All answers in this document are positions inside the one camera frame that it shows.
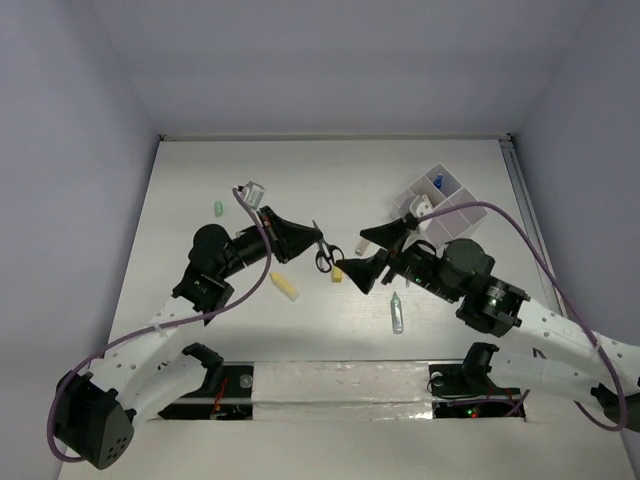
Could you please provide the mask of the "grey white eraser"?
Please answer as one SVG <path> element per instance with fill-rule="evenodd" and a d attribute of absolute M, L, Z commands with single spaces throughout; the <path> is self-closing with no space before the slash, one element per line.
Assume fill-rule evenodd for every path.
<path fill-rule="evenodd" d="M 361 238 L 358 244 L 356 245 L 354 253 L 358 256 L 363 256 L 366 250 L 368 249 L 369 245 L 370 245 L 369 240 Z"/>

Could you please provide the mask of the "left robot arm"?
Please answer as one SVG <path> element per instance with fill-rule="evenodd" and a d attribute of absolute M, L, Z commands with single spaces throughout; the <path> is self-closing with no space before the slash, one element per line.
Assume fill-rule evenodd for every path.
<path fill-rule="evenodd" d="M 74 451 L 72 461 L 98 470 L 120 460 L 135 429 L 185 394 L 217 394 L 224 360 L 204 343 L 217 316 L 240 306 L 228 280 L 261 262 L 286 264 L 322 240 L 316 224 L 297 224 L 265 206 L 236 236 L 219 224 L 194 235 L 188 265 L 160 317 L 83 360 L 56 387 L 47 420 L 49 443 Z"/>

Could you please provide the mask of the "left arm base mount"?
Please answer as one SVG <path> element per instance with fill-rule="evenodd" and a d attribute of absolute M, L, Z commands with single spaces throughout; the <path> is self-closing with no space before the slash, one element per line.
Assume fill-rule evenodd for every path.
<path fill-rule="evenodd" d="M 243 421 L 253 418 L 253 363 L 226 363 L 200 343 L 183 349 L 205 370 L 202 385 L 158 413 L 163 420 Z"/>

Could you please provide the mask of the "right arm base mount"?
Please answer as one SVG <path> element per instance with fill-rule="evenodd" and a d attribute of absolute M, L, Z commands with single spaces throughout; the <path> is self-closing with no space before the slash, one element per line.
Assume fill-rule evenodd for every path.
<path fill-rule="evenodd" d="M 463 360 L 429 366 L 426 390 L 435 419 L 526 419 L 526 395 L 516 387 L 498 387 L 488 377 L 498 351 L 493 344 L 476 342 Z"/>

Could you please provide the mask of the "black handled scissors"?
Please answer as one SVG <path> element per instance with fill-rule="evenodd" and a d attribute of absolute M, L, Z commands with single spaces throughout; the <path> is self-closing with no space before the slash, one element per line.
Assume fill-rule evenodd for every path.
<path fill-rule="evenodd" d="M 319 232 L 320 238 L 317 241 L 318 251 L 315 256 L 316 268 L 322 273 L 330 273 L 338 260 L 344 259 L 344 252 L 340 247 L 328 243 L 324 234 L 320 231 L 318 224 L 312 221 L 314 228 Z"/>

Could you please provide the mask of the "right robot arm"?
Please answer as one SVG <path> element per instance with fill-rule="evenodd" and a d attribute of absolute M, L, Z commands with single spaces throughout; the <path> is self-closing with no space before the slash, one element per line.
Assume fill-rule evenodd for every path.
<path fill-rule="evenodd" d="M 452 374 L 432 382 L 436 395 L 479 396 L 516 388 L 539 390 L 600 410 L 614 425 L 639 429 L 639 349 L 595 332 L 531 298 L 492 274 L 495 260 L 468 238 L 437 254 L 425 241 L 405 243 L 412 216 L 365 229 L 379 245 L 366 259 L 337 266 L 363 293 L 400 276 L 457 307 L 472 330 L 499 339 L 476 342 Z"/>

